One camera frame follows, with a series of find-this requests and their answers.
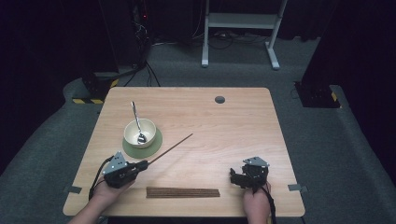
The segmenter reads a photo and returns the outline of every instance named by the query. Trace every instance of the wooden table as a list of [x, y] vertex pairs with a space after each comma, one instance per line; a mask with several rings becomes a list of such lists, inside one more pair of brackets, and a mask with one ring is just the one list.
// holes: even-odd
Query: wooden table
[[[217, 96], [225, 99], [215, 102]], [[134, 119], [151, 119], [163, 134], [152, 160], [193, 133], [189, 139], [139, 174], [136, 182], [109, 207], [107, 216], [243, 217], [243, 189], [230, 183], [230, 168], [242, 173], [242, 160], [259, 156], [270, 163], [268, 181], [278, 217], [301, 217], [304, 205], [270, 92], [265, 88], [113, 88], [108, 93], [90, 143], [64, 205], [75, 215], [88, 201], [89, 188], [102, 162], [121, 151], [123, 130]], [[219, 189], [217, 198], [147, 199], [146, 187]]]

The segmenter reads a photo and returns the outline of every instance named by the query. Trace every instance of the spoon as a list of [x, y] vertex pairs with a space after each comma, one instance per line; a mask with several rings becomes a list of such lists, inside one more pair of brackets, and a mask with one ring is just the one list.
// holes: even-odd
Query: spoon
[[137, 144], [144, 144], [148, 140], [145, 135], [142, 134], [142, 129], [140, 128], [139, 118], [137, 117], [136, 106], [132, 102], [132, 108], [134, 109], [134, 117], [136, 118], [137, 128], [139, 129], [139, 136], [137, 137]]

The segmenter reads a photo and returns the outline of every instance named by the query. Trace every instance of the bowl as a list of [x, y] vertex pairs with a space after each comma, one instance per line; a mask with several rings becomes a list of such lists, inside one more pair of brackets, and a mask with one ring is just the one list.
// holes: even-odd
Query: bowl
[[131, 121], [124, 130], [124, 138], [127, 143], [131, 144], [132, 147], [145, 148], [149, 147], [154, 141], [157, 128], [155, 124], [149, 119], [139, 119], [140, 128], [142, 129], [142, 134], [146, 136], [147, 141], [143, 144], [137, 143], [137, 137], [139, 136], [139, 129], [137, 128], [136, 120]]

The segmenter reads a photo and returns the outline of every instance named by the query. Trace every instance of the brown chopstick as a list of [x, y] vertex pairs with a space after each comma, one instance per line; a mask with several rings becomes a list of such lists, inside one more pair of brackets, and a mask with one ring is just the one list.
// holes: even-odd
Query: brown chopstick
[[147, 187], [147, 198], [212, 198], [219, 197], [218, 189], [183, 189]]

